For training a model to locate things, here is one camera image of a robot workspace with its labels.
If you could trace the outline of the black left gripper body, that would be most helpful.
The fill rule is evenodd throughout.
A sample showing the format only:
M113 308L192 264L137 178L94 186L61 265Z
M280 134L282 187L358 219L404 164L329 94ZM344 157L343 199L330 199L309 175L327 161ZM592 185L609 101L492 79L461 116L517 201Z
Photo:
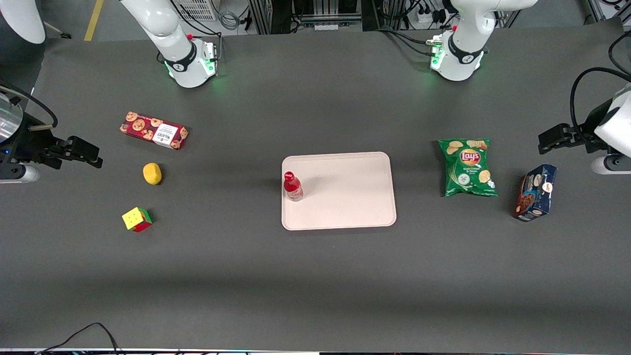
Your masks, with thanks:
M590 114L588 114L586 121L582 124L577 123L575 105L572 103L572 125L575 130L575 139L583 139L591 143L595 143L599 140L602 142L602 150L609 150L609 145L595 134L595 128L597 128L604 120L612 102L613 99L609 99L596 108L593 108Z

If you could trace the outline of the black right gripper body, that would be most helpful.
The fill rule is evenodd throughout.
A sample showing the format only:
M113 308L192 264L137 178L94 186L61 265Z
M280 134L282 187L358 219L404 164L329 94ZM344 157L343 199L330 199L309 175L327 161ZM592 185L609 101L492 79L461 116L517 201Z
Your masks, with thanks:
M31 115L23 117L16 133L0 144L2 163L45 163L45 150L52 145L50 130L30 131L30 126L39 126L43 122Z

